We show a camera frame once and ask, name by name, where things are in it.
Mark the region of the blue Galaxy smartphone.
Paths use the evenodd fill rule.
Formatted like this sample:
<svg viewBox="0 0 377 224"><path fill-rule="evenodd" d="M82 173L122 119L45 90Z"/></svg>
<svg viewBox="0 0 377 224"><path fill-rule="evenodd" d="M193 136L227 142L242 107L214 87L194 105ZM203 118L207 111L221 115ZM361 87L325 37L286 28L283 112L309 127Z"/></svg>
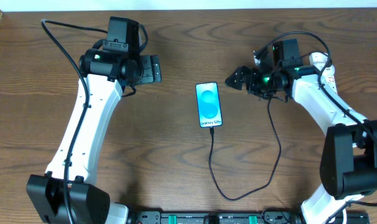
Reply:
<svg viewBox="0 0 377 224"><path fill-rule="evenodd" d="M223 118L217 82L198 83L195 85L195 91L200 127L221 126Z"/></svg>

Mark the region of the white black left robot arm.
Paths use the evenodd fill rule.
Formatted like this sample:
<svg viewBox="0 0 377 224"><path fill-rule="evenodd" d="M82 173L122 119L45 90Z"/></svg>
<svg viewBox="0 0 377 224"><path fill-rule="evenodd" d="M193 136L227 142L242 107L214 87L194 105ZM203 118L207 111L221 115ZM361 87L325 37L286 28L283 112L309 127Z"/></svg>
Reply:
<svg viewBox="0 0 377 224"><path fill-rule="evenodd" d="M129 208L96 186L98 161L113 111L126 88L162 80L157 55L146 55L144 26L110 17L106 37L72 62L78 92L62 142L27 194L44 223L132 223Z"/></svg>

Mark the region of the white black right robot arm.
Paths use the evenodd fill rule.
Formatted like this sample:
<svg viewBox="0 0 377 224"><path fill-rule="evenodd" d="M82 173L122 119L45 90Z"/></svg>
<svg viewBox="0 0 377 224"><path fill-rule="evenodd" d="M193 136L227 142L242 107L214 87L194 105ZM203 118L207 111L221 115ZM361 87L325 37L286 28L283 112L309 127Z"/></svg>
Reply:
<svg viewBox="0 0 377 224"><path fill-rule="evenodd" d="M305 65L295 39L267 44L255 66L237 68L225 81L264 100L283 91L303 106L325 135L321 184L303 201L292 223L348 223L345 209L377 191L377 120L357 113L337 94L328 52L309 54Z"/></svg>

